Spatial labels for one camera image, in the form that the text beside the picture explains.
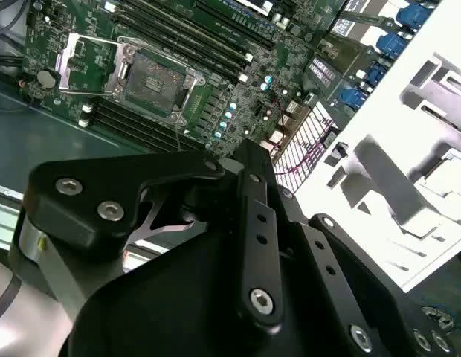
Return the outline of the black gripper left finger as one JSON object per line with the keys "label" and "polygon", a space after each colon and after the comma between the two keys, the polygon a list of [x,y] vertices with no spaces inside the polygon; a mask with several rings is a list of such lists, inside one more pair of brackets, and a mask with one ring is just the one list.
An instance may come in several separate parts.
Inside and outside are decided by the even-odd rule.
{"label": "black gripper left finger", "polygon": [[106,284],[228,225],[239,194],[268,192],[269,168],[248,139],[223,160],[183,151],[41,164],[25,194],[25,256],[75,323]]}

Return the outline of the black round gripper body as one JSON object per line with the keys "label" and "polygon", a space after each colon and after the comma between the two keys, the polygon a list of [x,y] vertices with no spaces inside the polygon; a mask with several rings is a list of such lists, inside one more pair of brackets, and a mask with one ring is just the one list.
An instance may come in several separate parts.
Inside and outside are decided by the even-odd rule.
{"label": "black round gripper body", "polygon": [[64,356],[270,356],[286,315],[277,214],[241,193],[228,225],[106,284]]}

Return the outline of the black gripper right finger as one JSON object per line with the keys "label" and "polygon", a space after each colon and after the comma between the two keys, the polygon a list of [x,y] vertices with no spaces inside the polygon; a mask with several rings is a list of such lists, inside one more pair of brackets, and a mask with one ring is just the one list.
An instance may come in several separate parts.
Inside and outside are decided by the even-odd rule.
{"label": "black gripper right finger", "polygon": [[439,325],[330,216],[303,215],[268,169],[284,324],[270,356],[455,356]]}

